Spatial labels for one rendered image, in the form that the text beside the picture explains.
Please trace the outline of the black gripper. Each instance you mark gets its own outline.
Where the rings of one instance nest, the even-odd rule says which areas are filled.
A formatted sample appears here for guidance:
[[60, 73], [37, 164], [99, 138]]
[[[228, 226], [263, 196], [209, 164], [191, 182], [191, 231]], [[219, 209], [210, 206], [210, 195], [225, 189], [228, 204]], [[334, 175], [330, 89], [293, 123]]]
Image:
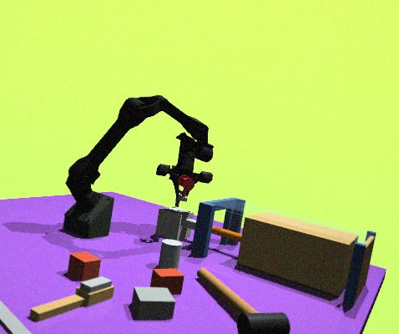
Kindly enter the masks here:
[[[179, 152], [177, 169], [171, 169], [170, 165], [159, 164], [156, 170], [156, 175], [166, 176], [169, 174], [169, 180], [172, 180], [174, 184], [174, 190], [176, 198], [179, 197], [179, 177], [181, 175], [187, 175], [196, 184], [198, 181], [200, 183], [208, 184], [213, 180], [213, 175], [211, 172], [201, 171], [200, 173], [194, 173], [194, 159], [195, 154], [190, 152]], [[183, 173], [183, 174], [181, 174]]]

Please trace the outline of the grey cylinder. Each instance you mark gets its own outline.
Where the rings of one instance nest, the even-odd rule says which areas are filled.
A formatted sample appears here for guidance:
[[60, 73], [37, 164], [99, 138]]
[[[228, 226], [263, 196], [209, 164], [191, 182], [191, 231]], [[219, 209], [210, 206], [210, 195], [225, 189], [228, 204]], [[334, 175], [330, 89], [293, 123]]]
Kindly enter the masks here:
[[182, 243], [177, 240], [162, 240], [159, 264], [160, 269], [179, 269]]

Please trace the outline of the black-headed mallet with wooden handle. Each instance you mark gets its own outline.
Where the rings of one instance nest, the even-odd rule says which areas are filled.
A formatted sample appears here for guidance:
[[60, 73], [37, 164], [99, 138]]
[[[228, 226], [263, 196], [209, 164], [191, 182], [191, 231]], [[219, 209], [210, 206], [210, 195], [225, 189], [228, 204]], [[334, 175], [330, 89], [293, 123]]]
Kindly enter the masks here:
[[290, 320], [285, 313], [258, 313], [205, 268], [198, 269], [197, 276], [240, 314], [238, 334], [290, 334]]

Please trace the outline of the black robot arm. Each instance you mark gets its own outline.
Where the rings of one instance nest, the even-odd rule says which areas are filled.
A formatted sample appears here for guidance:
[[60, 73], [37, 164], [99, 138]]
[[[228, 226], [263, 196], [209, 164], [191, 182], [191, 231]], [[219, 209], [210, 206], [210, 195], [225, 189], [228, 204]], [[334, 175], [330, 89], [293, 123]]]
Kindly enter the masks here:
[[90, 212], [96, 206], [101, 197], [95, 195], [91, 185], [101, 175], [98, 167], [130, 129], [161, 111], [178, 121], [192, 137], [185, 132], [175, 137], [180, 140], [179, 152], [193, 153], [196, 159], [205, 163], [212, 160], [214, 146], [208, 144], [209, 127], [206, 124], [188, 116], [162, 95], [127, 98], [119, 110], [117, 120], [101, 140], [68, 169], [65, 185], [77, 202], [75, 209]]

